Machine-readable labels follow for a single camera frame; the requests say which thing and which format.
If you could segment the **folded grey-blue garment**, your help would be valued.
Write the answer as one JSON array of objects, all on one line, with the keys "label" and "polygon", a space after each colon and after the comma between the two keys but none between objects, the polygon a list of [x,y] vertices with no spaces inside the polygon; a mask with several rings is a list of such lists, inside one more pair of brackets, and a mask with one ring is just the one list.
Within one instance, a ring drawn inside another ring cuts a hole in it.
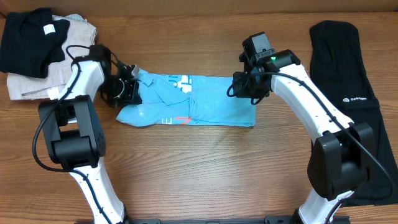
[{"label": "folded grey-blue garment", "polygon": [[84,17],[82,17],[79,14],[69,14],[67,16],[58,16],[58,15],[52,15],[53,20],[57,20],[57,19],[69,19],[69,20],[74,20],[74,21],[80,21],[80,22],[87,22],[87,19],[85,19]]}]

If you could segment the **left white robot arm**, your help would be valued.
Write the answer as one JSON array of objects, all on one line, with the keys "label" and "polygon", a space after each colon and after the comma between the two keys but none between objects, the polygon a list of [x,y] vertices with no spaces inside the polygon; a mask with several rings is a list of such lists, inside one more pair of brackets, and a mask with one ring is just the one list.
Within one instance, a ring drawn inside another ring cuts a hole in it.
[{"label": "left white robot arm", "polygon": [[75,179],[93,223],[132,223],[105,168],[106,138],[93,102],[99,95],[112,108],[141,104],[137,67],[104,45],[87,49],[88,55],[72,57],[72,76],[61,93],[39,105],[33,157],[43,169]]}]

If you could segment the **folded beige shorts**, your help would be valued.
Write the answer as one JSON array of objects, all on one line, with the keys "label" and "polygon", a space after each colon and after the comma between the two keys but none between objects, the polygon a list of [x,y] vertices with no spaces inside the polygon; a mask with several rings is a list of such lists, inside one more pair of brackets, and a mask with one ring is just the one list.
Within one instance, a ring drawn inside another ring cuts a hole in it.
[{"label": "folded beige shorts", "polygon": [[[62,50],[69,45],[89,47],[95,43],[96,27],[89,22],[66,19],[70,22],[67,39],[62,44]],[[56,92],[64,89],[69,81],[72,59],[65,55],[65,60],[51,63],[47,78],[29,78],[15,73],[7,76],[7,89],[11,100],[37,100],[51,98]]]}]

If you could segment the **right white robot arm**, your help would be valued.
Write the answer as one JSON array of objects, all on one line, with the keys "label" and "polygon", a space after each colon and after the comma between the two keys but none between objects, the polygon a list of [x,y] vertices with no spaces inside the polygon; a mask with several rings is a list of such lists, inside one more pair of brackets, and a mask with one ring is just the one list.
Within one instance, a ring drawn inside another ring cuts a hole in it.
[{"label": "right white robot arm", "polygon": [[312,189],[293,215],[267,216],[264,223],[349,223],[335,213],[368,183],[374,173],[374,135],[366,123],[356,124],[315,86],[299,58],[289,49],[276,52],[264,32],[242,42],[228,96],[258,104],[270,93],[282,98],[311,137],[307,166]]}]

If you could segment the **black garment on right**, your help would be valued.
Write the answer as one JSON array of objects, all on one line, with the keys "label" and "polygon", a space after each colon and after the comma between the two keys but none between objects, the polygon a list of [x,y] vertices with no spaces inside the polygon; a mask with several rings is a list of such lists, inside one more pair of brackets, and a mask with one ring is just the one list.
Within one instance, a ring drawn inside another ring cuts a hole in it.
[{"label": "black garment on right", "polygon": [[322,21],[309,30],[313,53],[310,77],[318,89],[354,123],[374,131],[376,158],[397,180],[397,164],[361,54],[359,32],[349,22]]}]

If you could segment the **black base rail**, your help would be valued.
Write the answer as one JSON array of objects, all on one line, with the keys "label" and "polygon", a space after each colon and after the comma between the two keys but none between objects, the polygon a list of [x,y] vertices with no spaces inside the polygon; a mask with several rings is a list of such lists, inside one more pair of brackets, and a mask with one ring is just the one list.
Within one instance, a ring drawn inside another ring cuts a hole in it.
[{"label": "black base rail", "polygon": [[132,220],[132,224],[290,224],[294,223],[290,216],[265,217],[255,219],[220,219],[220,220],[167,220],[159,219]]}]

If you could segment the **folded black garment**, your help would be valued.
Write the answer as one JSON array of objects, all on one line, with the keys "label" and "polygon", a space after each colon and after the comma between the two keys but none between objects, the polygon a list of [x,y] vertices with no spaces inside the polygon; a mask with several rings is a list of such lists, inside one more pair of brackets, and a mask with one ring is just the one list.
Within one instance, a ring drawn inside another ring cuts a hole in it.
[{"label": "folded black garment", "polygon": [[49,65],[65,60],[62,45],[70,22],[54,20],[50,8],[10,12],[1,39],[1,71],[47,78]]}]

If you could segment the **light blue printed t-shirt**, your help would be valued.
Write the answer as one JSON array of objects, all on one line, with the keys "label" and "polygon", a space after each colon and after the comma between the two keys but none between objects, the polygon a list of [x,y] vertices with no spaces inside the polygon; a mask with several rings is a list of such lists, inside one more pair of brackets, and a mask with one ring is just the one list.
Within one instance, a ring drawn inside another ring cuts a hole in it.
[{"label": "light blue printed t-shirt", "polygon": [[141,69],[136,78],[142,103],[122,108],[116,117],[121,123],[135,127],[253,127],[256,123],[256,107],[249,98],[227,96],[231,77],[156,74]]}]

